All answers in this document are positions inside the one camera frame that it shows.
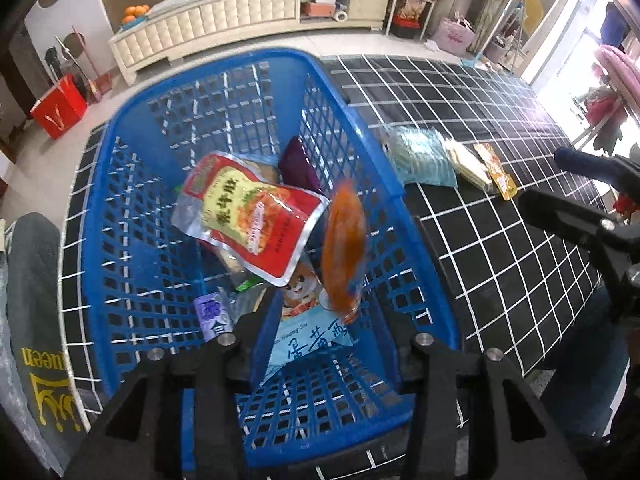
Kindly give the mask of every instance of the dark blue pants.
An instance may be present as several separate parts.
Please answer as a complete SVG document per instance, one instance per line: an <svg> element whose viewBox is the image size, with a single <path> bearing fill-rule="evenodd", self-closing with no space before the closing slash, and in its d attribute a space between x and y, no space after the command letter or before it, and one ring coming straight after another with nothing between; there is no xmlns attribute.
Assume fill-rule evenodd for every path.
<svg viewBox="0 0 640 480"><path fill-rule="evenodd" d="M609 321L609 303L607 289L596 290L541 366L556 373L540 400L569 439L602 436L628 363L625 329Z"/></svg>

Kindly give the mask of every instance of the beige floor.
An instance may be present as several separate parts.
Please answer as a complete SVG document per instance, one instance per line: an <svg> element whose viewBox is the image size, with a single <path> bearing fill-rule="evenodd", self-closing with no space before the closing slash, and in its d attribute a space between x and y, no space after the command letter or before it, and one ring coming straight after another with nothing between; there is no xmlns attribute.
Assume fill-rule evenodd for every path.
<svg viewBox="0 0 640 480"><path fill-rule="evenodd" d="M275 46L304 50L318 57L386 54L460 62L459 58L445 52L431 52L418 41L399 40L375 32L320 32L287 34L207 50L190 57L179 66L160 64L152 67L139 76L139 82L130 88L122 78L118 78L113 91L105 95L100 103L90 106L82 120L59 139L52 140L37 123L24 132L17 164L6 176L9 189L0 206L0 217L12 222L28 212L36 211L58 228L62 228L74 171L86 138L93 128L109 119L127 99L142 88L172 73L231 54Z"/></svg>

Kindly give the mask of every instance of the orange snack package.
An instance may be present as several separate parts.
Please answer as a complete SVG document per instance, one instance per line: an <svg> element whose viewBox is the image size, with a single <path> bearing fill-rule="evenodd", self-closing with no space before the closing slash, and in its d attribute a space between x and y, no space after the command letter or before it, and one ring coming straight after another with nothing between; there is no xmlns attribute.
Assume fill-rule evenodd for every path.
<svg viewBox="0 0 640 480"><path fill-rule="evenodd" d="M329 304L345 322L356 319L366 262L367 220L349 181L329 206L322 250L322 280Z"/></svg>

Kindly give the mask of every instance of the white tufted cabinet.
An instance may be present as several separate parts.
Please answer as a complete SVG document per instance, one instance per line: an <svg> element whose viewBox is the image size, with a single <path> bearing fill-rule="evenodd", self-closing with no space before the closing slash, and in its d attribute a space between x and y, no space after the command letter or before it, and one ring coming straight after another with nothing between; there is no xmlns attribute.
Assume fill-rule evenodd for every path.
<svg viewBox="0 0 640 480"><path fill-rule="evenodd" d="M387 0L353 0L353 18L300 20L300 0L174 0L109 40L127 84L137 71L234 41L314 28L382 28Z"/></svg>

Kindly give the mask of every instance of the gray fabric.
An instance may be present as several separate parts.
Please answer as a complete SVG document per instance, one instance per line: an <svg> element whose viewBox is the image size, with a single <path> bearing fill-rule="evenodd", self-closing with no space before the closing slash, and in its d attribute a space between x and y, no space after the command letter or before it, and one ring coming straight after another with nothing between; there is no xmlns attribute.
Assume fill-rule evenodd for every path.
<svg viewBox="0 0 640 480"><path fill-rule="evenodd" d="M56 269L60 232L27 214L8 239L7 317L28 408L64 469L85 436L62 359Z"/></svg>
<svg viewBox="0 0 640 480"><path fill-rule="evenodd" d="M15 222L7 229L8 233L13 230L14 225ZM11 331L6 317L7 281L6 257L4 253L0 253L0 384L3 385L0 388L0 404L40 463L61 476L60 462L42 438L38 425L27 407L27 397L11 352Z"/></svg>

